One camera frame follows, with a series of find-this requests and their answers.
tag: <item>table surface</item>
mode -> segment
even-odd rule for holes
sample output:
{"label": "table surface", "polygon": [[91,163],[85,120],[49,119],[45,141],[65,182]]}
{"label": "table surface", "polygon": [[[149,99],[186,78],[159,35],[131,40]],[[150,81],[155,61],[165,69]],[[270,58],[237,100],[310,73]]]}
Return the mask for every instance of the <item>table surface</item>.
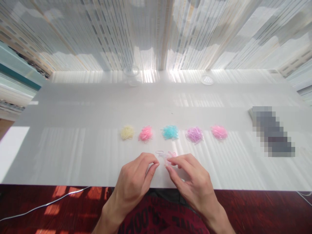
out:
{"label": "table surface", "polygon": [[[203,85],[203,74],[214,84]],[[192,153],[215,189],[312,190],[312,112],[273,70],[142,71],[130,87],[122,72],[55,72],[0,142],[0,183],[114,187],[121,167],[141,152]],[[272,106],[295,145],[295,157],[268,157],[248,110]],[[120,129],[135,128],[123,141]],[[161,129],[179,128],[164,140]],[[219,141],[214,124],[228,130]],[[142,127],[153,139],[138,141]],[[198,126],[194,145],[186,129]],[[151,187],[174,188],[164,161]],[[177,169],[184,178],[182,169]]]}

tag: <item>red floor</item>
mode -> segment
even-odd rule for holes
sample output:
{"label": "red floor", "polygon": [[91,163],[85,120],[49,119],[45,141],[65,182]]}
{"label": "red floor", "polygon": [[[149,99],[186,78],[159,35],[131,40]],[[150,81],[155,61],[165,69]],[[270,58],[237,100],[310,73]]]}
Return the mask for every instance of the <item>red floor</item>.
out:
{"label": "red floor", "polygon": [[[0,219],[79,189],[0,185]],[[90,233],[108,197],[106,191],[92,187],[23,217],[2,221],[0,233]],[[237,233],[312,233],[312,206],[296,192],[217,190],[216,195]]]}

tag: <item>white cable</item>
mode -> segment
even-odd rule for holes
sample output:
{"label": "white cable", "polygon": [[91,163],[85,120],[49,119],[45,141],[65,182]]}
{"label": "white cable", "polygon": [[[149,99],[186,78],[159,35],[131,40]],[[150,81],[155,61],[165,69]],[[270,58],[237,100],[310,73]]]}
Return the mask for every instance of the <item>white cable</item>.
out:
{"label": "white cable", "polygon": [[308,202],[308,200],[304,197],[304,196],[310,196],[312,194],[312,192],[309,193],[309,195],[304,195],[304,194],[301,194],[297,191],[297,193],[307,202],[310,204],[310,206],[312,206],[312,204],[310,202]]}
{"label": "white cable", "polygon": [[303,196],[308,197],[308,196],[310,196],[312,194],[312,192],[310,192],[309,194],[302,194],[302,193],[300,193],[300,194],[303,195]]}
{"label": "white cable", "polygon": [[36,209],[39,209],[39,208],[41,208],[41,207],[49,206],[49,205],[51,205],[52,203],[55,203],[55,202],[61,200],[62,198],[66,197],[66,196],[68,196],[68,195],[70,195],[70,194],[82,192],[83,190],[85,190],[85,189],[87,189],[87,188],[90,188],[90,186],[89,186],[89,187],[86,187],[86,188],[84,188],[84,189],[78,190],[78,191],[74,191],[74,192],[67,193],[66,195],[64,195],[63,197],[61,197],[61,198],[59,198],[59,199],[56,199],[55,201],[52,201],[52,202],[49,202],[49,203],[47,203],[47,204],[45,204],[45,205],[41,205],[41,206],[38,206],[38,207],[36,207],[36,208],[33,208],[32,210],[30,210],[30,211],[28,211],[28,212],[26,212],[26,213],[18,214],[18,215],[11,216],[11,217],[7,217],[7,218],[3,218],[3,219],[0,220],[0,222],[3,221],[3,220],[6,220],[6,219],[11,219],[11,218],[16,218],[16,217],[20,217],[20,216],[26,215],[26,214],[28,214],[28,213],[30,213],[30,212],[36,210]]}

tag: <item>hand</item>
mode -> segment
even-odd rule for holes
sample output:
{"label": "hand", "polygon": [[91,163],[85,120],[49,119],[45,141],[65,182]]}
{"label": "hand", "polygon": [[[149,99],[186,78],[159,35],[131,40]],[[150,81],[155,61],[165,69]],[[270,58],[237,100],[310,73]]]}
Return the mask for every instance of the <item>hand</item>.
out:
{"label": "hand", "polygon": [[121,168],[112,197],[124,216],[133,210],[147,193],[158,166],[159,161],[154,154],[141,153],[139,157]]}
{"label": "hand", "polygon": [[159,161],[155,155],[141,153],[121,168],[116,187],[103,206],[94,233],[114,233],[126,215],[135,208],[150,188]]}
{"label": "hand", "polygon": [[185,154],[167,160],[189,175],[190,180],[184,182],[173,167],[166,167],[181,195],[202,217],[204,223],[216,233],[234,233],[224,208],[215,196],[210,175],[197,159],[192,154]]}

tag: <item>wrist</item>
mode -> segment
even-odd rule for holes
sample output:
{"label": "wrist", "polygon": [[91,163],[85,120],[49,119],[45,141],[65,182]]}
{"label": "wrist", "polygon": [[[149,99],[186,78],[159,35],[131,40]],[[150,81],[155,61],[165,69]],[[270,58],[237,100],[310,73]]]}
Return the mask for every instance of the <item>wrist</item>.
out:
{"label": "wrist", "polygon": [[126,215],[120,212],[116,199],[111,196],[102,208],[99,221],[92,234],[112,234],[118,231]]}
{"label": "wrist", "polygon": [[124,213],[123,209],[117,203],[115,196],[112,195],[103,206],[101,215],[105,218],[106,222],[119,226],[127,214]]}
{"label": "wrist", "polygon": [[203,222],[209,228],[211,228],[215,233],[235,233],[225,209],[217,201],[214,207],[209,209],[212,212],[204,212],[202,215]]}

